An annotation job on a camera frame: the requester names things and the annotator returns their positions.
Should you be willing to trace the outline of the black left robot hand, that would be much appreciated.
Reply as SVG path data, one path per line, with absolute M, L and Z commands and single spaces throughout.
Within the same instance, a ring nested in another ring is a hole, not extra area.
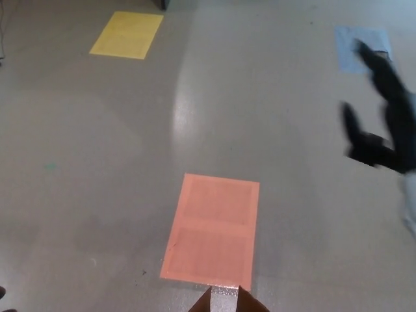
M 0 299 L 2 299 L 6 293 L 7 293 L 6 289 L 0 286 Z M 17 310 L 16 309 L 4 309 L 1 312 L 17 312 Z

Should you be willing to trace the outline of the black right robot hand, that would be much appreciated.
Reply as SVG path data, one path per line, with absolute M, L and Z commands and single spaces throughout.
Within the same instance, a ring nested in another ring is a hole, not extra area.
M 400 174 L 415 169 L 415 102 L 394 67 L 361 40 L 354 52 L 370 71 L 376 91 L 384 99 L 383 116 L 393 146 L 373 133 L 363 130 L 354 108 L 341 103 L 341 120 L 349 147 L 346 155 L 372 167 L 384 166 Z

